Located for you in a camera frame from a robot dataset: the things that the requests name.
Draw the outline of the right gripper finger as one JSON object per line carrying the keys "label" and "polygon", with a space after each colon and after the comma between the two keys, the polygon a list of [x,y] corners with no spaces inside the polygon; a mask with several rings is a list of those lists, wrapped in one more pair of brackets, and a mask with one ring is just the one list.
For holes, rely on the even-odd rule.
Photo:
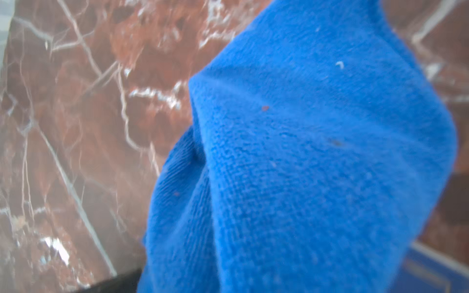
{"label": "right gripper finger", "polygon": [[136,293],[142,269],[120,274],[114,278],[80,289],[75,293]]}

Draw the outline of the blue cleaning cloth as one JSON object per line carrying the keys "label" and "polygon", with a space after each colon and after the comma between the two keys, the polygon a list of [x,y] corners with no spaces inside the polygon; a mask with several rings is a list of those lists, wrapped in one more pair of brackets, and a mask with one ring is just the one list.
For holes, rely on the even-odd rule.
{"label": "blue cleaning cloth", "polygon": [[379,1],[274,1],[189,81],[140,293],[384,293],[457,132]]}

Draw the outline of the blue Little Prince book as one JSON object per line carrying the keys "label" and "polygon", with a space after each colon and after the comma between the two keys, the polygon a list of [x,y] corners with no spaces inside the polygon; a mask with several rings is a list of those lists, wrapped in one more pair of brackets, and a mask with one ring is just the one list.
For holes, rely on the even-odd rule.
{"label": "blue Little Prince book", "polygon": [[414,242],[391,285],[391,293],[467,293],[469,267]]}

